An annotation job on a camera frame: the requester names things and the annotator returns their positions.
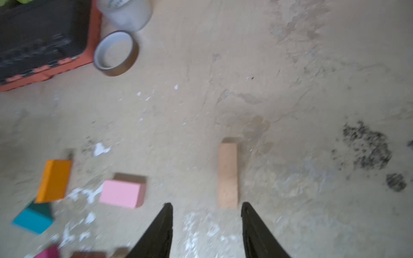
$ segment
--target wooden block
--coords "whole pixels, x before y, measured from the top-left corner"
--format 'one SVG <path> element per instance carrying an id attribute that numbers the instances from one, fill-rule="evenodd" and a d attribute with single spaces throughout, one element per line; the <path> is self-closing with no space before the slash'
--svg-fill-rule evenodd
<path id="1" fill-rule="evenodd" d="M 218 149 L 218 206 L 238 208 L 237 144 L 221 143 Z"/>
<path id="2" fill-rule="evenodd" d="M 142 206 L 145 190 L 145 183 L 106 180 L 99 202 L 134 209 Z"/>
<path id="3" fill-rule="evenodd" d="M 48 160 L 46 162 L 35 203 L 58 201 L 64 198 L 71 166 L 70 160 Z"/>
<path id="4" fill-rule="evenodd" d="M 71 258 L 106 258 L 105 252 L 74 252 Z"/>
<path id="5" fill-rule="evenodd" d="M 59 250 L 57 246 L 52 246 L 36 255 L 34 258 L 59 258 Z"/>
<path id="6" fill-rule="evenodd" d="M 32 233 L 41 234 L 53 224 L 50 204 L 31 202 L 12 222 Z"/>

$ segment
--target orange box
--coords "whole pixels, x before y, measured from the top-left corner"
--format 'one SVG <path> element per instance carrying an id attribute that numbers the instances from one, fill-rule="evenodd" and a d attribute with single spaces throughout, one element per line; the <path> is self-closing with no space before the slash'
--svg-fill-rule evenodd
<path id="1" fill-rule="evenodd" d="M 46 162 L 39 193 L 34 201 L 36 204 L 64 198 L 71 166 L 70 160 L 48 160 Z"/>

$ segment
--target magenta block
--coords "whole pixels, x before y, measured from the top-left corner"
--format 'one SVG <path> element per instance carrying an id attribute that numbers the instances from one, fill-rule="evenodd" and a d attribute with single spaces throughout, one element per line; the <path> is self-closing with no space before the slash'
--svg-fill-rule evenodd
<path id="1" fill-rule="evenodd" d="M 106 180 L 99 202 L 134 209 L 142 206 L 145 190 L 146 184 Z"/>
<path id="2" fill-rule="evenodd" d="M 34 258 L 59 258 L 59 250 L 57 246 L 52 246 L 45 249 L 40 254 L 36 255 Z"/>

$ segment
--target dark stain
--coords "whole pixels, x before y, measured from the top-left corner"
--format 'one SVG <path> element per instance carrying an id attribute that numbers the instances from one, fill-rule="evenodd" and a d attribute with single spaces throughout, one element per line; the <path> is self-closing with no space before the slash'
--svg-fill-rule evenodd
<path id="1" fill-rule="evenodd" d="M 401 192 L 406 188 L 407 184 L 404 181 L 402 174 L 387 174 L 386 175 L 387 186 L 395 192 Z"/>
<path id="2" fill-rule="evenodd" d="M 359 121 L 357 124 L 357 127 L 346 124 L 343 129 L 344 142 L 349 147 L 353 147 L 356 152 L 354 168 L 364 170 L 384 168 L 392 158 L 387 136 L 370 130 L 363 121 Z"/>
<path id="3" fill-rule="evenodd" d="M 229 96 L 236 96 L 244 100 L 246 103 L 251 104 L 251 105 L 257 105 L 262 102 L 262 99 L 259 97 L 254 96 L 253 94 L 247 93 L 239 93 L 239 94 L 233 94 L 229 90 L 223 90 L 216 102 L 218 105 L 221 101 L 226 100 Z"/>
<path id="4" fill-rule="evenodd" d="M 246 170 L 252 151 L 258 144 L 263 134 L 270 127 L 270 122 L 261 116 L 254 117 L 245 126 L 242 132 L 242 142 L 240 142 L 240 166 L 241 169 Z M 271 150 L 271 143 L 264 147 L 264 151 Z"/>
<path id="5" fill-rule="evenodd" d="M 242 98 L 246 103 L 252 104 L 252 105 L 257 105 L 262 102 L 261 99 L 249 93 L 247 94 L 240 93 L 240 94 L 237 94 L 237 97 Z"/>
<path id="6" fill-rule="evenodd" d="M 96 147 L 96 140 L 89 139 L 83 146 L 82 146 L 82 154 L 87 154 L 90 153 L 93 155 L 93 152 L 95 151 Z"/>
<path id="7" fill-rule="evenodd" d="M 20 110 L 20 112 L 18 113 L 19 117 L 17 118 L 16 122 L 13 125 L 13 133 L 19 133 L 21 131 L 21 123 L 23 122 L 23 120 L 29 116 L 29 112 L 27 111 L 27 109 L 23 108 Z"/>
<path id="8" fill-rule="evenodd" d="M 340 163 L 338 170 L 341 171 L 344 168 L 344 162 Z"/>
<path id="9" fill-rule="evenodd" d="M 214 59 L 214 62 L 219 61 L 219 60 L 221 60 L 221 55 L 219 53 L 218 54 L 213 54 L 212 59 Z"/>
<path id="10" fill-rule="evenodd" d="M 265 155 L 268 154 L 270 152 L 270 150 L 274 147 L 275 143 L 274 142 L 266 142 L 263 145 L 261 145 L 261 147 L 258 149 L 257 151 L 257 155 L 261 156 L 261 155 Z"/>
<path id="11" fill-rule="evenodd" d="M 218 105 L 221 101 L 226 100 L 230 95 L 231 95 L 230 90 L 223 90 L 221 92 L 221 95 L 219 95 L 219 98 L 218 98 L 216 104 Z"/>
<path id="12" fill-rule="evenodd" d="M 407 147 L 409 147 L 410 149 L 413 150 L 413 140 L 411 140 L 407 143 Z"/>
<path id="13" fill-rule="evenodd" d="M 65 150 L 64 150 L 64 153 L 63 153 L 64 158 L 67 159 L 67 160 L 74 161 L 75 151 L 76 151 L 76 150 L 73 149 L 73 148 L 65 149 Z"/>
<path id="14" fill-rule="evenodd" d="M 297 24 L 297 17 L 294 17 L 292 21 L 287 23 L 285 27 L 280 27 L 278 25 L 272 24 L 270 31 L 271 35 L 277 38 L 278 42 L 283 41 L 288 37 L 293 31 L 295 31 L 295 25 Z"/>
<path id="15" fill-rule="evenodd" d="M 314 31 L 307 31 L 307 37 L 311 40 L 318 38 L 320 35 Z"/>
<path id="16" fill-rule="evenodd" d="M 393 214 L 394 216 L 399 216 L 399 215 L 400 215 L 400 213 L 398 213 L 398 211 L 396 210 L 395 207 L 392 207 L 392 214 Z"/>
<path id="17" fill-rule="evenodd" d="M 329 11 L 330 9 L 328 7 L 318 7 L 307 12 L 305 19 L 315 19 L 318 15 L 328 13 Z"/>
<path id="18" fill-rule="evenodd" d="M 0 123 L 7 124 L 10 122 L 1 121 Z M 7 178 L 11 181 L 17 178 L 18 173 L 14 168 L 23 164 L 27 155 L 31 152 L 18 137 L 13 136 L 13 133 L 8 134 L 0 131 L 0 173 L 4 179 L 3 182 L 7 182 Z"/>
<path id="19" fill-rule="evenodd" d="M 25 180 L 20 180 L 14 183 L 15 186 L 17 185 L 26 185 L 27 183 L 32 182 L 32 179 L 25 179 Z"/>

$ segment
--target brown block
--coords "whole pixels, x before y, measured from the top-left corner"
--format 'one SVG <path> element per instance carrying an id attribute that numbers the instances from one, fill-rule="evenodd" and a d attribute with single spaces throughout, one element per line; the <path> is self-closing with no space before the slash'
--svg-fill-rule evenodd
<path id="1" fill-rule="evenodd" d="M 218 149 L 218 206 L 238 208 L 237 144 L 221 143 Z"/>

